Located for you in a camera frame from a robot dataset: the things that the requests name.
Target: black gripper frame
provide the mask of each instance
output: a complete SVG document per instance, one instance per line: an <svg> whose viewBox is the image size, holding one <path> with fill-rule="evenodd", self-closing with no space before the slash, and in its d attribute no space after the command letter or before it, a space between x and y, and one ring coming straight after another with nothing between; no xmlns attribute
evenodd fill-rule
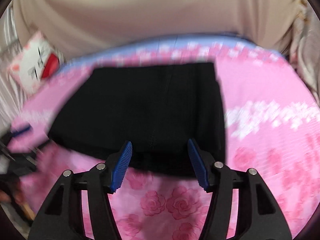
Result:
<svg viewBox="0 0 320 240"><path fill-rule="evenodd" d="M5 192L11 200L11 206L15 209L16 213L29 225L32 225L32 220L28 219L16 203L14 198L14 189L12 186L19 181L19 177L27 175L36 171L36 153L38 148L29 153L11 153L7 148L11 139L17 137L31 129L30 125L19 131L8 130L0 137L0 155L4 155L9 160L9 166L6 174L0 174L0 190Z"/></svg>
<svg viewBox="0 0 320 240"><path fill-rule="evenodd" d="M280 207L255 169L241 172L221 163L215 165L212 155L201 151L195 140L192 142L207 167L209 187L206 190L213 192L199 240L226 239L233 189L239 189L239 207L232 240L292 240ZM121 240L107 194L113 193L111 163L119 156L119 153L110 155L102 170L95 166L78 174L65 171L39 210L28 239L87 240L81 206L81 190L87 190L95 240Z"/></svg>

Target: metal screw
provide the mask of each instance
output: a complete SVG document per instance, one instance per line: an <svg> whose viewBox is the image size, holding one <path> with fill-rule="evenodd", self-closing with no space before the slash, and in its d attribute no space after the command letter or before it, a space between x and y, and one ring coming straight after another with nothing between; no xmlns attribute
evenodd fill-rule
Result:
<svg viewBox="0 0 320 240"><path fill-rule="evenodd" d="M97 165L97 169L98 169L98 170L103 170L105 167L106 167L106 165L105 165L104 163L99 163L99 164Z"/></svg>
<svg viewBox="0 0 320 240"><path fill-rule="evenodd" d="M251 175L256 175L258 172L257 172L256 169L251 168L251 169L249 169L249 173L250 173Z"/></svg>
<svg viewBox="0 0 320 240"><path fill-rule="evenodd" d="M63 172L63 176L68 177L71 175L71 171L70 170L66 170Z"/></svg>
<svg viewBox="0 0 320 240"><path fill-rule="evenodd" d="M218 169L221 169L223 167L223 163L222 162L215 162L214 166Z"/></svg>
<svg viewBox="0 0 320 240"><path fill-rule="evenodd" d="M31 158L30 156L27 156L26 159L28 161L30 161L34 166L37 166L37 162L36 162L36 160L34 158Z"/></svg>

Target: pink rose pattern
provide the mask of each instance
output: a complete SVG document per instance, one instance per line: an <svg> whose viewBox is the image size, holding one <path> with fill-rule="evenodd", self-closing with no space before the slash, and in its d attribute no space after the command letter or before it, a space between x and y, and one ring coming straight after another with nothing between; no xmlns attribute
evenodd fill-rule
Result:
<svg viewBox="0 0 320 240"><path fill-rule="evenodd" d="M173 190L166 206L174 219L179 220L195 213L201 205L198 190L180 186Z"/></svg>
<svg viewBox="0 0 320 240"><path fill-rule="evenodd" d="M150 65L150 63L163 64L166 60L171 63L186 63L198 58L199 55L205 56L204 53L208 54L208 60L214 59L217 63L217 75L222 82L221 89L227 108L241 107L248 100L252 102L275 100L283 106L291 102L305 102L307 105L314 103L307 89L303 91L300 80L297 78L296 82L294 81L292 76L295 73L282 57L276 57L270 51L263 49L249 49L241 44L232 50L219 43L208 46L205 50L199 44L174 49L174 53L172 48L160 48L159 51L151 52L144 50L134 55L118 56L112 60L101 59L100 65L103 63L127 66ZM74 68L68 74L60 73L54 76L38 95L25 104L22 113L50 110L55 114L55 109L59 109L57 106L69 97L71 90L83 83L92 69L93 66L89 64L78 69ZM268 84L268 90L257 89L256 94L250 87L252 82L245 83L243 78L242 81L239 78L241 75L247 75L248 71L255 72L253 76L255 81L258 81L257 84L260 82L265 86L273 82L273 86ZM236 78L232 80L230 73L234 73ZM282 84L282 87L277 87L275 84ZM236 85L242 87L242 94L235 93ZM279 93L285 87L287 92ZM13 127L20 127L24 122L22 117L17 117ZM28 150L45 135L47 121L30 122L33 122L31 123L33 132L13 142L13 148L24 147ZM272 128L269 124L265 124L256 134L252 133L243 140L233 138L232 129L228 128L227 164L232 169L242 171L251 167L258 169L283 210L292 235L296 236L314 212L320 199L320 128L319 123L313 120L303 123L294 132L286 128L288 125L283 123L279 128ZM79 172L93 166L88 164L87 156L70 153L52 145L43 150L43 155L38 161L39 173L22 178L22 189L34 211L39 209L63 170L72 169ZM123 240L147 239L145 233L150 228L153 230L162 225L163 221L167 223L165 228L168 237L165 239L170 237L174 240L198 239L209 203L210 195L206 194L195 180L167 179L164 176L133 169L128 169L122 187L110 198ZM89 225L89 213L85 211L87 207L83 209L84 222ZM234 235L235 228L236 212L231 214L228 236ZM93 237L89 229L86 232L88 237Z"/></svg>
<svg viewBox="0 0 320 240"><path fill-rule="evenodd" d="M165 198L154 190L148 191L140 201L143 213L146 216L154 216L160 214L165 209Z"/></svg>
<svg viewBox="0 0 320 240"><path fill-rule="evenodd" d="M255 167L256 155L257 154L254 150L246 147L240 147L236 150L233 162L240 171L246 171L249 168Z"/></svg>
<svg viewBox="0 0 320 240"><path fill-rule="evenodd" d="M182 223L173 232L172 240L198 240L200 233L200 228L194 227L190 223Z"/></svg>
<svg viewBox="0 0 320 240"><path fill-rule="evenodd" d="M152 175L149 176L147 172L137 171L129 168L125 178L128 180L130 188L141 190L144 188L148 180L152 180Z"/></svg>
<svg viewBox="0 0 320 240"><path fill-rule="evenodd" d="M139 221L139 216L130 214L117 222L118 228L121 228L126 236L136 236L142 229L142 223Z"/></svg>

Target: mattress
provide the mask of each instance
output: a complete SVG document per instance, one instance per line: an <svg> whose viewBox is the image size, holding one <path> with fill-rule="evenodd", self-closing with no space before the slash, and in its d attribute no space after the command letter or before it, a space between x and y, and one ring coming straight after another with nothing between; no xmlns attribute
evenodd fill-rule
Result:
<svg viewBox="0 0 320 240"><path fill-rule="evenodd" d="M13 127L28 122L33 130L13 140L10 149L26 151L45 140L58 111L95 67L197 61L215 62L225 108L227 165L241 171L258 170L296 236L320 200L320 110L279 53L245 40L175 36L73 60L24 105ZM35 212L64 170L83 172L100 162L55 144L43 149L38 161L39 172L21 181ZM210 199L196 180L131 168L122 187L110 195L124 240L198 239ZM228 237L235 232L237 201L235 191ZM86 192L83 216L86 234L93 238Z"/></svg>

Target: person's hand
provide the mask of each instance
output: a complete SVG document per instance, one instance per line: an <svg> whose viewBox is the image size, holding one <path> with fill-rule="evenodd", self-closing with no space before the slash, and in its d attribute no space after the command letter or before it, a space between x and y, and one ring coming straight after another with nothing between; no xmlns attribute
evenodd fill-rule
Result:
<svg viewBox="0 0 320 240"><path fill-rule="evenodd" d="M3 191L0 191L0 202L10 203L11 199L6 193L4 193Z"/></svg>
<svg viewBox="0 0 320 240"><path fill-rule="evenodd" d="M23 193L22 193L19 182L14 185L13 196L14 196L14 199L18 205L23 204L24 197L23 197ZM10 197L1 190L0 190L0 202L4 202L4 203L11 202Z"/></svg>

